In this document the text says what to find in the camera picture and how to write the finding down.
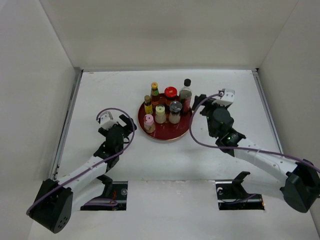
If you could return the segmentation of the red cap sauce jar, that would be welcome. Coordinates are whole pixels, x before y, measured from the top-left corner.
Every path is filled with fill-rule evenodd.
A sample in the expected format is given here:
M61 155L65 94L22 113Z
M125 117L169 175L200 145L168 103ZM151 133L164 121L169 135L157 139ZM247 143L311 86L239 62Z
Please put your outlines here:
M170 104L176 100L178 94L178 90L173 86L168 86L164 90L164 97L165 97L165 105L167 107L170 106Z

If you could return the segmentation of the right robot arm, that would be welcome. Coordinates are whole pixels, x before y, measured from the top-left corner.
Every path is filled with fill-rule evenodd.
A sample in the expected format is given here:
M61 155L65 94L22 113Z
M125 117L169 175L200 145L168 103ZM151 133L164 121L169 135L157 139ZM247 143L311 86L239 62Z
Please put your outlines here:
M233 102L234 94L226 90L194 98L192 111L203 107L200 114L206 118L208 135L216 139L212 148L272 175L282 184L275 192L278 198L300 213L308 212L320 195L319 168L306 159L265 150L236 131L228 110Z

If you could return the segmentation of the pink cap shaker bottle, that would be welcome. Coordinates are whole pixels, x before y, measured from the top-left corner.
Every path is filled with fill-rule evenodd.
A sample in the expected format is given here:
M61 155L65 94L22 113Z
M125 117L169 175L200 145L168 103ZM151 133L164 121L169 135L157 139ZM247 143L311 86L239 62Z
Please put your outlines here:
M156 130L154 117L151 114L146 114L143 117L143 127L146 133L151 134Z

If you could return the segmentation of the cream cap shaker bottle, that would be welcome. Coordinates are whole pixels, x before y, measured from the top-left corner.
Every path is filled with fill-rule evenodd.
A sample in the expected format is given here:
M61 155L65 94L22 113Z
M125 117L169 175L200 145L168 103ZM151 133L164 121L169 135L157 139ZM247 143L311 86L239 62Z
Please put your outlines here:
M155 107L154 119L158 124L163 124L166 122L167 116L166 116L166 109L164 105L159 104Z

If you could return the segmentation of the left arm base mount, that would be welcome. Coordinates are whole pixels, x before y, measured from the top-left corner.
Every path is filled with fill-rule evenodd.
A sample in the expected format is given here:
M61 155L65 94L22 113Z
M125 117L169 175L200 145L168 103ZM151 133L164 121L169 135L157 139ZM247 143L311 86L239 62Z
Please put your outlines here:
M106 175L99 176L95 182L101 188L97 194L80 207L81 211L126 211L128 187L127 181L113 181Z

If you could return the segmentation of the clear cap pepper grinder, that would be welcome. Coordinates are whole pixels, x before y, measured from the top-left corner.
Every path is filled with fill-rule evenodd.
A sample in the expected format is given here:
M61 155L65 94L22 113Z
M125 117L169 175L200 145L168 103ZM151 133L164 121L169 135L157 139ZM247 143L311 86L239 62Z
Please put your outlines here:
M169 122L178 124L181 119L182 104L179 101L172 101L169 105Z

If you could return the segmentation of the yellow label oil bottle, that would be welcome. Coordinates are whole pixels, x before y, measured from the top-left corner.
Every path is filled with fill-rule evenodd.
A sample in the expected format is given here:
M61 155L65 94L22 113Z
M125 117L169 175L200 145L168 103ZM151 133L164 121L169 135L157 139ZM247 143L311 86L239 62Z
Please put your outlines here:
M149 95L144 96L144 111L146 115L153 114L153 106Z

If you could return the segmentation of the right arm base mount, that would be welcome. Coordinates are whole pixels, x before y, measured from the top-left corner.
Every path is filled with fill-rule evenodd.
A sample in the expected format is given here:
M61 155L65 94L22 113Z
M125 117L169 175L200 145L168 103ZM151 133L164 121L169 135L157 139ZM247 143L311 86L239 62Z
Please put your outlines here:
M220 211L265 210L261 194L247 193L242 183L248 171L242 171L234 179L216 180L217 204Z

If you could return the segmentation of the yellow cap red sauce bottle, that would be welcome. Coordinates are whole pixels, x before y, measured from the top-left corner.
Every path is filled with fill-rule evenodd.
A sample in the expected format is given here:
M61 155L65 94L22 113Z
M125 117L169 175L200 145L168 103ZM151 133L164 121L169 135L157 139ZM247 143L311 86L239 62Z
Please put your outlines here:
M150 99L151 99L152 108L155 109L160 102L160 94L159 94L157 82L151 83Z

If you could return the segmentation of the dark soy sauce bottle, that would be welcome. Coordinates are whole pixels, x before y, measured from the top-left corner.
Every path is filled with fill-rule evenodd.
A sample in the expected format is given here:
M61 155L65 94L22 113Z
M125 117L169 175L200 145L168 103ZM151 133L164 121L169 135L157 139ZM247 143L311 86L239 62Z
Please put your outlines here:
M192 90L190 88L191 82L192 81L190 79L185 79L183 87L179 91L179 101L182 104L181 113L183 115L187 114L190 110L190 104L192 99Z

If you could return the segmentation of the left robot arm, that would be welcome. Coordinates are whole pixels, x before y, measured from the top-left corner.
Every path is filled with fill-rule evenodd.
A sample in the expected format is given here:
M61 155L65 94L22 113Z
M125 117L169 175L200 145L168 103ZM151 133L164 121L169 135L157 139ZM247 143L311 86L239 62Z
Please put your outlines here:
M54 234L69 222L73 211L88 205L93 198L108 199L112 195L112 179L106 176L130 146L137 129L126 113L119 117L124 125L114 121L109 110L96 120L98 132L105 140L87 162L66 176L42 182L33 204L26 215Z

